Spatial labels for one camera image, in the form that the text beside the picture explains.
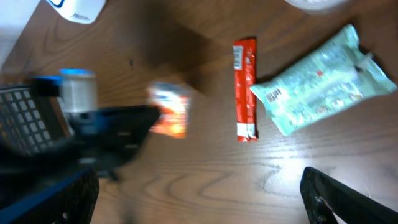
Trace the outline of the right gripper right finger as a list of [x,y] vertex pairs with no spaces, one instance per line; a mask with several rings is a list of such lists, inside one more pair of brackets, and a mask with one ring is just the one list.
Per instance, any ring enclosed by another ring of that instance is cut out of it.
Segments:
[[397,212],[313,167],[304,169],[300,193],[310,223],[397,223]]

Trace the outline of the red packet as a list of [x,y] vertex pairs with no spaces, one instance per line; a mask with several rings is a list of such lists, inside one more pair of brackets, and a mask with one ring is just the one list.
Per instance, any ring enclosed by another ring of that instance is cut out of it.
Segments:
[[256,38],[237,40],[233,45],[236,130],[239,142],[257,141],[256,96],[250,87],[256,82]]

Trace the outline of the white tub blue label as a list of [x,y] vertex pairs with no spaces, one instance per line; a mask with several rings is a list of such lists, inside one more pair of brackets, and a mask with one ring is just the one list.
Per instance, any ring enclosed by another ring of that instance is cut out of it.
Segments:
[[285,2],[308,14],[327,14],[344,8],[351,0],[285,0]]

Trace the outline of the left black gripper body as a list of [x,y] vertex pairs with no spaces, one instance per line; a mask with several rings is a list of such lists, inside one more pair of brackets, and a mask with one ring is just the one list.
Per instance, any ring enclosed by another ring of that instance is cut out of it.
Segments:
[[136,157],[159,117],[148,105],[100,109],[73,118],[74,134],[31,155],[1,141],[1,198],[22,199],[83,169],[117,180],[115,169]]

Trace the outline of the orange snack packet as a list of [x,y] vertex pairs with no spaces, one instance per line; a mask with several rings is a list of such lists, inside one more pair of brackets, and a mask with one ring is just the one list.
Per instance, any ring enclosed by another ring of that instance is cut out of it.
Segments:
[[191,100],[189,91],[177,84],[154,82],[149,86],[148,94],[148,102],[160,111],[158,120],[150,130],[183,139],[187,133]]

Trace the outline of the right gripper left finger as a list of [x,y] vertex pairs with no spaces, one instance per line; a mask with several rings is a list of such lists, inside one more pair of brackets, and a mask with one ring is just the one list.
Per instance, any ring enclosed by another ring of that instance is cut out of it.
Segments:
[[90,223],[99,190],[92,170],[79,171],[2,207],[1,223]]

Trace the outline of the mint green wipes pack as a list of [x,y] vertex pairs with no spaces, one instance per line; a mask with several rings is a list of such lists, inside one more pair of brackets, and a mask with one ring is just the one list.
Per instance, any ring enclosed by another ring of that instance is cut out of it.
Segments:
[[250,87],[266,116],[288,136],[375,96],[396,84],[359,49],[359,36],[348,24],[312,53],[269,82]]

